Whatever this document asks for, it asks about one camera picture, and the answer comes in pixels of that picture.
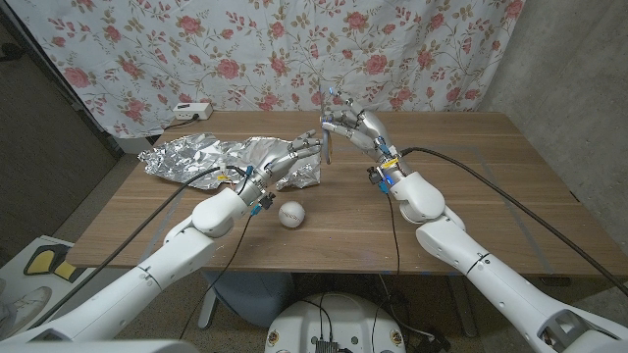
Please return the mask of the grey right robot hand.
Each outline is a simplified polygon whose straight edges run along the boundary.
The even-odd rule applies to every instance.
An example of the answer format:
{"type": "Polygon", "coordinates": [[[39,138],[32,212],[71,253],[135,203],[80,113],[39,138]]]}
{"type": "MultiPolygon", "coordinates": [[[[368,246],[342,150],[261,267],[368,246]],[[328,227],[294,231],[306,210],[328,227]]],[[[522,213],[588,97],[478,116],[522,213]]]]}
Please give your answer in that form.
{"type": "Polygon", "coordinates": [[[392,171],[403,177],[412,174],[413,170],[397,152],[384,124],[377,116],[347,94],[337,92],[335,96],[347,109],[324,115],[321,118],[322,128],[345,137],[379,165],[397,159],[391,164],[392,171]]]}

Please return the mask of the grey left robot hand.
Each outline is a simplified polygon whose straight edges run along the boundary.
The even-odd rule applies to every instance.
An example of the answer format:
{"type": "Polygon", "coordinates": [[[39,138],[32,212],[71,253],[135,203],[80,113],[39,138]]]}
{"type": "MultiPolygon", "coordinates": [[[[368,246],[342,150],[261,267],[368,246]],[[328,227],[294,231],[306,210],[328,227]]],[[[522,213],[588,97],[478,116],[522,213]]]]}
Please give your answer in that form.
{"type": "Polygon", "coordinates": [[[315,130],[309,130],[287,145],[273,147],[253,169],[245,180],[239,182],[235,191],[248,206],[258,200],[269,184],[285,177],[289,169],[301,159],[319,153],[322,140],[314,138],[315,130]]]}

